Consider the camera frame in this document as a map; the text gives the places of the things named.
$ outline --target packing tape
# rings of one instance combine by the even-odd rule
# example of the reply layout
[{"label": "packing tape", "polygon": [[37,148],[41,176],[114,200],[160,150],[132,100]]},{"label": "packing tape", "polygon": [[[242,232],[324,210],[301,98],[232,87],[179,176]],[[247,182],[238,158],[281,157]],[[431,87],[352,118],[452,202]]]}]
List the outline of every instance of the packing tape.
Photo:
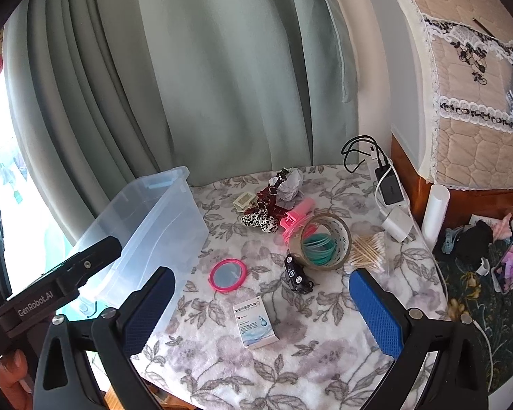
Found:
[{"label": "packing tape", "polygon": [[[332,254],[329,262],[325,265],[317,266],[304,255],[304,249],[302,248],[302,236],[304,236],[307,227],[318,227],[319,225],[323,225],[327,229],[331,238],[337,243],[337,248]],[[342,267],[344,262],[348,260],[351,249],[352,236],[348,225],[346,225],[344,220],[340,217],[329,213],[316,214],[313,216],[304,225],[304,227],[296,230],[289,240],[289,252],[295,257],[295,259],[297,259],[297,261],[301,262],[308,268],[312,268],[313,270],[335,270]]]}]

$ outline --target white cylinder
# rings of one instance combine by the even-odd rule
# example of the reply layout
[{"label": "white cylinder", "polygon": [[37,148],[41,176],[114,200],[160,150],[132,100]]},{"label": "white cylinder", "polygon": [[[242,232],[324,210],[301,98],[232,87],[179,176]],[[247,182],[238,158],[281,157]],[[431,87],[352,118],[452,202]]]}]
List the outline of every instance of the white cylinder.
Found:
[{"label": "white cylinder", "polygon": [[437,242],[437,236],[445,220],[446,207],[449,206],[450,192],[446,186],[434,184],[431,187],[428,204],[425,207],[424,220],[422,222],[422,234],[425,243],[433,250]]}]

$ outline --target wooden bed frame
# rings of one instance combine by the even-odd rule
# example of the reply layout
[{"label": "wooden bed frame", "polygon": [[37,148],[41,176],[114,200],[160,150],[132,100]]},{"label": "wooden bed frame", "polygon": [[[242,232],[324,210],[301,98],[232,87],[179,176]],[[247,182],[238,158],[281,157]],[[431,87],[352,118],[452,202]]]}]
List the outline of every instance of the wooden bed frame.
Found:
[{"label": "wooden bed frame", "polygon": [[[391,157],[401,183],[409,196],[412,214],[418,224],[422,225],[431,184],[417,174],[393,135]],[[513,214],[513,190],[449,191],[450,202],[443,228],[456,228],[467,224],[471,214],[498,219],[507,213]]]}]

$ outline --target transparent plastic box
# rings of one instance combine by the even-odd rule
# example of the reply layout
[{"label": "transparent plastic box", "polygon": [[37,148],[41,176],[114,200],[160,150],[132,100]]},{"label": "transparent plastic box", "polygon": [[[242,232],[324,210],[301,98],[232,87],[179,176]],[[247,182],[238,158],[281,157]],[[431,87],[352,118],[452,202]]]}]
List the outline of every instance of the transparent plastic box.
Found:
[{"label": "transparent plastic box", "polygon": [[113,235],[123,251],[80,288],[80,295],[118,308],[160,266],[175,273],[175,294],[160,320],[167,325],[209,230],[178,167],[130,182],[110,202],[72,249],[71,254]]}]

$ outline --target blue gripper pad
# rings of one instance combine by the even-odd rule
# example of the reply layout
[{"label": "blue gripper pad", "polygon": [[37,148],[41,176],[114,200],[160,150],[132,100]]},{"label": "blue gripper pad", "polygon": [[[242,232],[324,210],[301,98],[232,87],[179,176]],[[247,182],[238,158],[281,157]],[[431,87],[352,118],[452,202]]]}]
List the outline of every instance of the blue gripper pad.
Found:
[{"label": "blue gripper pad", "polygon": [[350,276],[350,295],[382,352],[397,359],[403,349],[403,331],[358,270]]},{"label": "blue gripper pad", "polygon": [[143,351],[174,293],[174,273],[170,268],[160,267],[141,290],[126,299],[120,308],[120,313],[128,315],[120,329],[126,356]]}]

